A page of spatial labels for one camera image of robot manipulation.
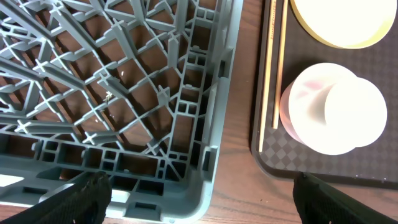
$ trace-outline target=dish rack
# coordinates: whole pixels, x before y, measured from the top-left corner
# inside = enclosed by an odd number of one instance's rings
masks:
[[[204,215],[242,6],[1,1],[0,203],[31,207],[103,171],[107,217]]]

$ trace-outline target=wooden chopstick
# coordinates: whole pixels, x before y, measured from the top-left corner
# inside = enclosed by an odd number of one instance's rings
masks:
[[[272,45],[274,43],[275,15],[276,15],[276,0],[271,0],[269,23],[268,23],[268,35],[267,35],[267,54],[266,54],[266,64],[265,64],[266,69],[264,72],[265,75],[264,88],[262,90],[259,152],[262,152],[262,147],[264,144],[264,132],[266,130],[269,79],[271,75],[271,61],[272,61]]]
[[[280,42],[279,42],[279,59],[278,59],[278,72],[275,87],[275,100],[274,100],[274,117],[272,119],[272,128],[277,129],[279,123],[279,103],[280,103],[280,89],[282,86],[282,73],[284,68],[285,56],[285,38],[286,38],[286,21],[287,21],[287,6],[289,0],[284,0],[284,8],[282,13],[282,26],[280,28]]]

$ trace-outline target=black tray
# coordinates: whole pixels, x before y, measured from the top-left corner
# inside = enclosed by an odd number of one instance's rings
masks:
[[[296,20],[289,5],[285,42],[282,93],[307,67],[321,62],[342,65],[358,77],[374,83],[386,99],[387,125],[381,137],[366,147],[358,147],[339,156],[320,154],[287,134],[279,122],[272,129],[275,81],[279,53],[282,2],[277,1],[274,50],[266,131],[262,153],[258,152],[259,123],[266,46],[261,46],[256,108],[252,130],[252,154],[259,167],[275,177],[293,178],[298,171],[311,172],[327,181],[398,189],[398,22],[377,44],[365,49],[348,50],[329,47],[310,36]],[[263,29],[267,30],[270,0],[265,1]]]

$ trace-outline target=gray plastic dish rack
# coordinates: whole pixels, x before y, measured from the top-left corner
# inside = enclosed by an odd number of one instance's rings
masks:
[[[1,204],[33,206],[102,170],[113,185],[107,217],[191,223],[205,214],[220,153],[243,0],[218,0],[214,9],[203,7],[204,0],[157,2],[0,1],[0,75],[4,80],[0,87]],[[130,13],[123,11],[126,6],[132,8]],[[155,19],[159,13],[168,14],[172,22]],[[110,28],[93,37],[85,25],[93,17],[104,19]],[[150,35],[140,47],[130,33],[138,27]],[[196,27],[210,30],[207,49],[193,45],[193,37],[201,37]],[[61,37],[64,33],[70,38]],[[72,41],[81,47],[65,50],[60,46]],[[122,59],[99,53],[98,49],[112,41],[120,45]],[[182,42],[187,43],[187,51],[180,54]],[[160,49],[167,64],[148,72],[140,58],[153,47]],[[99,69],[81,77],[75,62],[87,55]],[[133,63],[143,76],[126,87],[122,79],[132,74],[123,74],[118,68]],[[169,70],[178,75],[176,90],[154,81]],[[187,78],[187,70],[201,74],[199,83]],[[50,91],[49,82],[63,90]],[[130,95],[143,85],[155,92],[157,102],[140,112],[142,108]],[[104,100],[95,100],[98,88],[106,92]],[[185,91],[197,98],[184,97]],[[89,109],[71,119],[65,115],[69,110],[65,100],[77,99],[75,93],[84,96],[77,104]],[[138,95],[145,98],[142,92]],[[135,118],[115,128],[111,121],[114,115],[108,109],[118,102],[127,104],[128,113]],[[162,135],[154,134],[146,119],[162,108],[172,118],[171,128]],[[173,145],[177,118],[192,122],[184,151],[175,150]],[[93,120],[104,128],[81,128]],[[121,136],[137,125],[150,140],[138,148],[127,147]],[[149,162],[155,167],[150,171]]]

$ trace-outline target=paper cup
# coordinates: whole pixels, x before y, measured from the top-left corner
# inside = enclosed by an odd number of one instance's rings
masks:
[[[325,102],[326,125],[344,141],[357,147],[373,143],[387,123],[383,95],[371,82],[356,78],[337,83]]]
[[[342,141],[326,126],[325,103],[334,85],[355,79],[347,68],[333,63],[319,63],[304,70],[284,91],[280,112],[287,132],[298,142],[328,155],[346,153],[355,142]]]
[[[396,0],[292,0],[302,27],[336,48],[360,49],[379,42],[394,22]]]

